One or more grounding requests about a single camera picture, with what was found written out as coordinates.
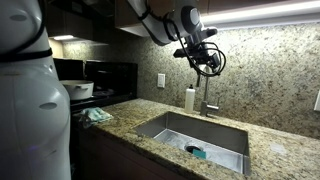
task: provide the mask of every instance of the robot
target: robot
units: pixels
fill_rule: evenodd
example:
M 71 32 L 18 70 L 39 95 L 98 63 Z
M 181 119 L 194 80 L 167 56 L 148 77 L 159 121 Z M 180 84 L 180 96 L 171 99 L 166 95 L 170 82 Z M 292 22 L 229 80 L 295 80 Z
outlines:
M 204 39 L 194 0 L 176 0 L 175 11 L 156 17 L 145 0 L 127 0 L 160 46 L 180 41 L 198 75 L 219 75 L 225 63 Z M 0 176 L 4 180 L 69 180 L 69 96 L 59 83 L 45 29 L 45 0 L 0 0 Z M 185 48 L 181 38 L 185 38 Z M 218 52 L 209 55 L 209 50 Z M 207 65 L 211 73 L 199 66 Z

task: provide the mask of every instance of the towel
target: towel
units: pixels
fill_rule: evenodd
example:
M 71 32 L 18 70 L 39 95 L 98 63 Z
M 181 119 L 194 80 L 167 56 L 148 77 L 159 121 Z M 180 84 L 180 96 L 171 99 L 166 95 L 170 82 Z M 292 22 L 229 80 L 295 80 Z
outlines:
M 83 128 L 85 129 L 99 122 L 107 121 L 113 118 L 112 115 L 98 107 L 83 109 L 79 116 L 79 121 L 82 122 Z

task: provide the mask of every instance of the under-cabinet light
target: under-cabinet light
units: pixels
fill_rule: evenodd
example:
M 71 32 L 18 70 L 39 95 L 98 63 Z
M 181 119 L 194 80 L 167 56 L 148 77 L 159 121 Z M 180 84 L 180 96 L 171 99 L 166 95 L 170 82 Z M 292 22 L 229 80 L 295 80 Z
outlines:
M 246 21 L 261 20 L 261 19 L 274 19 L 281 18 L 281 22 L 277 24 L 288 24 L 293 18 L 289 17 L 299 17 L 308 14 L 317 14 L 320 12 L 320 1 L 319 0 L 290 0 L 278 3 L 271 3 L 266 5 L 258 5 L 247 8 L 239 8 L 234 10 L 222 11 L 217 13 L 212 13 L 208 16 L 201 17 L 201 22 L 205 26 L 231 23 L 241 23 Z M 301 22 L 310 22 L 308 18 L 300 18 Z M 320 17 L 312 19 L 312 21 L 320 21 Z
M 68 40 L 73 39 L 74 37 L 72 35 L 64 35 L 64 36 L 55 36 L 53 37 L 54 40 L 60 41 L 60 40 Z

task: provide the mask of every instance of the faucet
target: faucet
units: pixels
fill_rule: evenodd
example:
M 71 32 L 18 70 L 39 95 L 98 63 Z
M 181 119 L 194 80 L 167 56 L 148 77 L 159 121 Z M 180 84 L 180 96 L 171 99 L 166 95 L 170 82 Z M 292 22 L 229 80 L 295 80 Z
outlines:
M 209 72 L 209 67 L 205 67 L 206 72 Z M 200 86 L 200 77 L 201 75 L 198 75 L 197 79 L 197 87 Z M 208 112 L 217 112 L 219 111 L 218 106 L 212 106 L 208 102 L 208 90 L 209 90 L 209 77 L 206 77 L 206 85 L 205 85 L 205 91 L 204 91 L 204 98 L 203 101 L 201 102 L 201 109 L 200 109 L 200 116 L 208 116 Z

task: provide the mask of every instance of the sink drain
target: sink drain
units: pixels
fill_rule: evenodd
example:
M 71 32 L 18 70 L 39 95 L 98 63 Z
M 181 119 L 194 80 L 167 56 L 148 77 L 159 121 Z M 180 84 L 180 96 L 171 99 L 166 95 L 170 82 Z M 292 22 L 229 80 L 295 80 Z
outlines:
M 185 147 L 184 147 L 184 149 L 186 150 L 186 151 L 188 151 L 189 153 L 193 153 L 193 150 L 195 149 L 195 150 L 198 150 L 198 151 L 202 151 L 202 148 L 200 148 L 200 147 L 198 147 L 198 146 L 196 146 L 196 145 L 186 145 Z

